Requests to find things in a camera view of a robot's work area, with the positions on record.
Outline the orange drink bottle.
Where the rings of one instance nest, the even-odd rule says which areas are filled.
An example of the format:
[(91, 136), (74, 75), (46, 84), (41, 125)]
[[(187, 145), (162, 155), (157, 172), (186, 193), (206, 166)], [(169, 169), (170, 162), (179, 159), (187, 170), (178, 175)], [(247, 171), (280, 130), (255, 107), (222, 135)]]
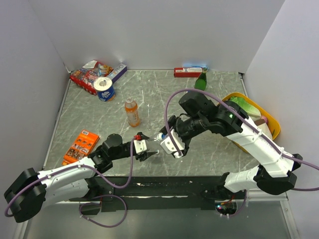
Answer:
[(138, 105), (136, 101), (128, 97), (125, 101), (125, 111), (128, 117), (128, 123), (132, 127), (137, 127), (140, 124), (140, 118), (138, 115)]

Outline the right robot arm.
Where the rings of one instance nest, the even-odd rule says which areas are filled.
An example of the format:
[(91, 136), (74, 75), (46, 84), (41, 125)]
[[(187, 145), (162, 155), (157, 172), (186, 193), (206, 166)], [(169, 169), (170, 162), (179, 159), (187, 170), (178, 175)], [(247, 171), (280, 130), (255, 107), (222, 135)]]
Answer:
[(297, 176), (293, 171), (300, 168), (303, 158), (276, 145), (238, 104), (225, 101), (215, 105), (200, 90), (186, 91), (178, 103), (188, 119), (167, 119), (160, 136), (160, 145), (167, 154), (175, 158), (185, 156), (190, 141), (210, 131), (238, 144), (259, 162), (246, 171), (224, 173), (214, 190), (216, 194), (227, 199), (239, 191), (255, 188), (271, 195), (294, 189)]

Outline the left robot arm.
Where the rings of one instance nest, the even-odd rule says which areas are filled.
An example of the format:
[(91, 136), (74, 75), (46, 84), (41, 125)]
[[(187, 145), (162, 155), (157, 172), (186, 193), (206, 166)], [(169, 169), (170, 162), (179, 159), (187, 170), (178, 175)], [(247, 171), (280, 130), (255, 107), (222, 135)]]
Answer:
[(144, 161), (159, 153), (162, 139), (162, 133), (148, 137), (138, 132), (131, 141), (124, 143), (119, 134), (111, 134), (96, 150), (74, 163), (38, 172), (26, 169), (4, 193), (7, 202), (4, 215), (22, 223), (57, 202), (73, 198), (93, 200), (99, 194), (95, 177), (111, 169), (114, 160)]

